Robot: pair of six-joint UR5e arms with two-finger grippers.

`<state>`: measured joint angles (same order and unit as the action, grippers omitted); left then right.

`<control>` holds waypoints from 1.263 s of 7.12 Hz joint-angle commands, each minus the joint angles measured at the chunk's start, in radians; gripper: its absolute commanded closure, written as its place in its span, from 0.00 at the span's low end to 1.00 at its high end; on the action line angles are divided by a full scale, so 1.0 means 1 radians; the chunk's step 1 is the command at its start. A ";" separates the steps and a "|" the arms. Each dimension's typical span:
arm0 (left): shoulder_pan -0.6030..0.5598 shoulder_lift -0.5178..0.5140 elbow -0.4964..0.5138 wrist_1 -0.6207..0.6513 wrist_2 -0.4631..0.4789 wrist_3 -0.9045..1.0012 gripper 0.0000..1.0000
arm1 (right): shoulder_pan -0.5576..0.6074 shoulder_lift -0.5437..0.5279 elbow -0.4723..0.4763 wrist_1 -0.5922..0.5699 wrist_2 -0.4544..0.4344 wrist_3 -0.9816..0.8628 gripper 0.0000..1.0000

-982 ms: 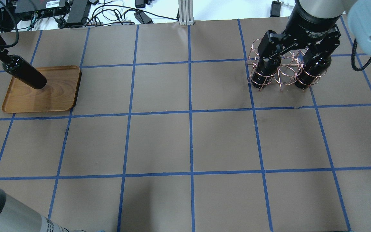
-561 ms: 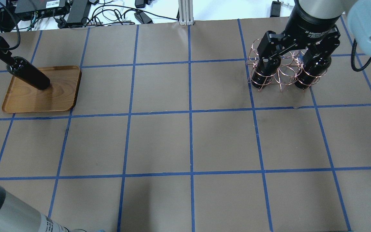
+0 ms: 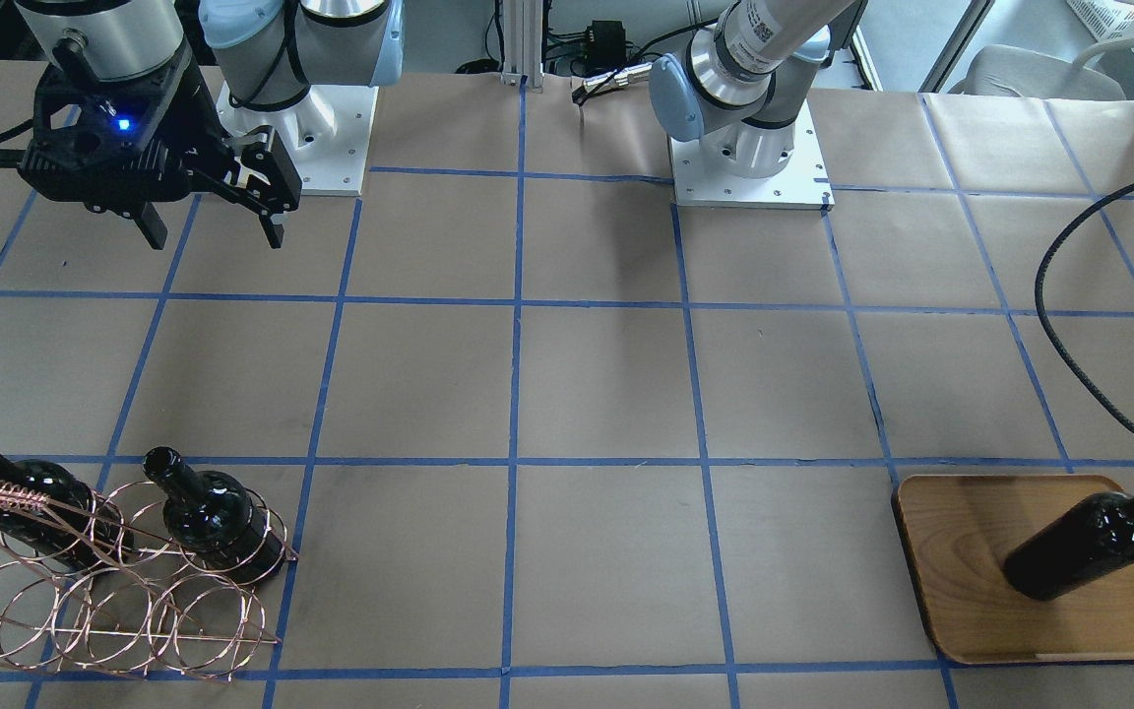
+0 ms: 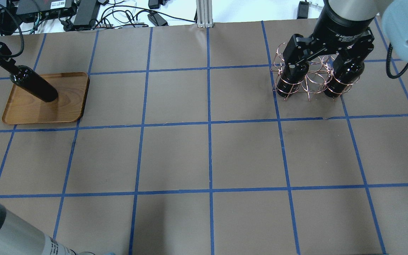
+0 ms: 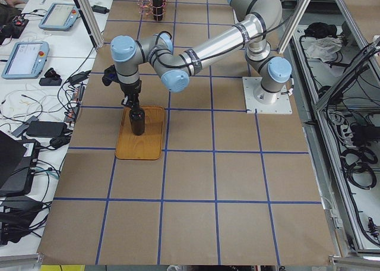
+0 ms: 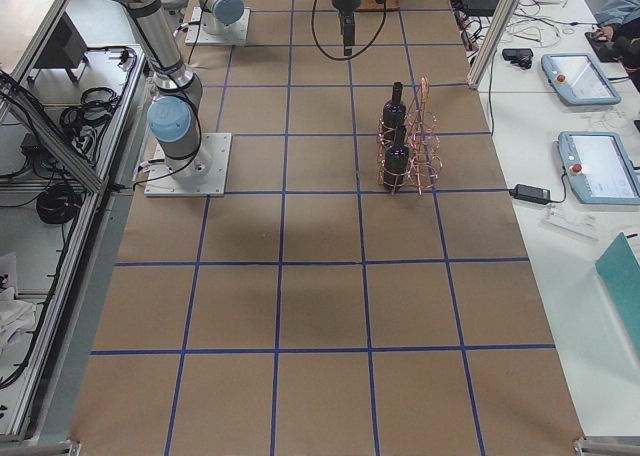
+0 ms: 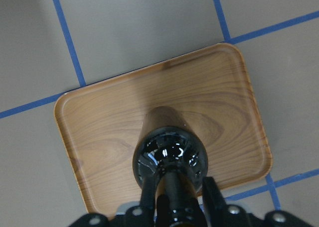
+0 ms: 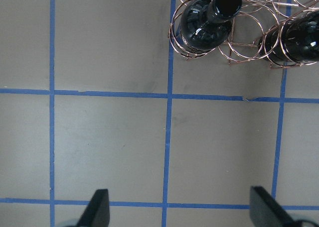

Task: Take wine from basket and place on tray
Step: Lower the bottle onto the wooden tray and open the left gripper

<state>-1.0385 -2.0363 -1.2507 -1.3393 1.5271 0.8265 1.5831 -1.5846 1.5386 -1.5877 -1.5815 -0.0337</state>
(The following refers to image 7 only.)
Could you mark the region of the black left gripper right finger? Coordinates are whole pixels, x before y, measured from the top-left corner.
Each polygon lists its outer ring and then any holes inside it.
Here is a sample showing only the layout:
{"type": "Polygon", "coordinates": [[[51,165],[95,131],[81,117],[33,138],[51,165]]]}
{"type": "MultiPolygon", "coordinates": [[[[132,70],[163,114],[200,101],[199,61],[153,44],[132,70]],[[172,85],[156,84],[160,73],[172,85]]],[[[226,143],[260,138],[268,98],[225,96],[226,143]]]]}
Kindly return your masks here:
{"type": "Polygon", "coordinates": [[[222,210],[226,206],[213,177],[204,177],[202,180],[202,198],[205,210],[222,210]]]}

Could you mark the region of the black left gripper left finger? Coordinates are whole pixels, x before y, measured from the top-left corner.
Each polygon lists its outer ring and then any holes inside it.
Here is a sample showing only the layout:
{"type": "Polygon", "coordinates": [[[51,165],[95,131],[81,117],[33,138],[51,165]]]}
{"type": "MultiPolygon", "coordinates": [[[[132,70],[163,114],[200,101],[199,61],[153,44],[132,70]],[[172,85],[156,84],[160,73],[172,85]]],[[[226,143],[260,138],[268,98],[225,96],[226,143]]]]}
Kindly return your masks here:
{"type": "Polygon", "coordinates": [[[142,185],[142,193],[140,198],[140,206],[143,208],[148,208],[150,210],[155,209],[155,196],[156,196],[157,184],[156,180],[152,176],[147,176],[144,179],[142,185]]]}

